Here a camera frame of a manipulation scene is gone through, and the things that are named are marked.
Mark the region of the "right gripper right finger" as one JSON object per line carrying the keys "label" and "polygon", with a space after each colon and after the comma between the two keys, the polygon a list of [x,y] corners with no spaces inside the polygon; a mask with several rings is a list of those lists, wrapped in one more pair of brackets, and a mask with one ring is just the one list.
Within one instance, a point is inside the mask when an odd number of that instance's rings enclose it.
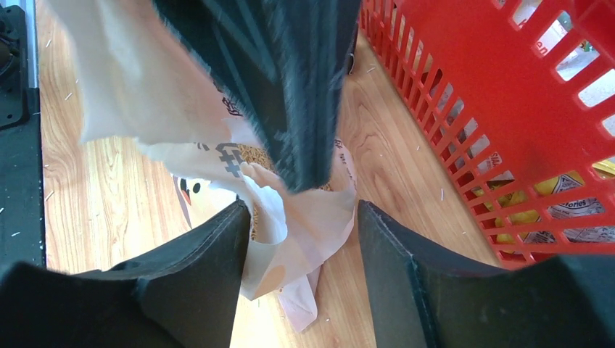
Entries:
{"label": "right gripper right finger", "polygon": [[358,203],[358,235],[378,347],[485,347],[485,303],[472,290],[502,268],[465,257]]}

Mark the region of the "pink cat litter bag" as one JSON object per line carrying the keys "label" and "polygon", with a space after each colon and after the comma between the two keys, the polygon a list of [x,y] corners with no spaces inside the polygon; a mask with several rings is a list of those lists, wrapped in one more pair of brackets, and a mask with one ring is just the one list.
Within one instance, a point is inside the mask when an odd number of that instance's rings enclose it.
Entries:
{"label": "pink cat litter bag", "polygon": [[241,294],[275,292],[296,331],[318,316],[322,264],[347,241],[357,201],[352,157],[334,145],[334,181],[291,194],[252,128],[172,37],[150,1],[51,1],[73,41],[82,91],[82,139],[131,138],[187,180],[195,212],[210,192],[248,206],[251,226]]}

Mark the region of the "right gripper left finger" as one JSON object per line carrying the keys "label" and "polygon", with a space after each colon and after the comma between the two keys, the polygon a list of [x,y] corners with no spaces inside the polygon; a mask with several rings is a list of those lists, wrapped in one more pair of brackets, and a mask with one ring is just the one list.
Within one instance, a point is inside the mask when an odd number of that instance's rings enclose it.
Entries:
{"label": "right gripper left finger", "polygon": [[109,270],[89,287],[74,347],[227,347],[250,216],[241,200],[191,231]]}

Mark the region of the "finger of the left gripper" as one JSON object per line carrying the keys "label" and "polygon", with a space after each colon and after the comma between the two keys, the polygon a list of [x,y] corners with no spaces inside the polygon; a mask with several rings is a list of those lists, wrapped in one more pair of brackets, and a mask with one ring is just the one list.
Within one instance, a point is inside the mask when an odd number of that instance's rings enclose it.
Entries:
{"label": "finger of the left gripper", "polygon": [[329,181],[359,1],[155,1],[242,114],[287,189]]}

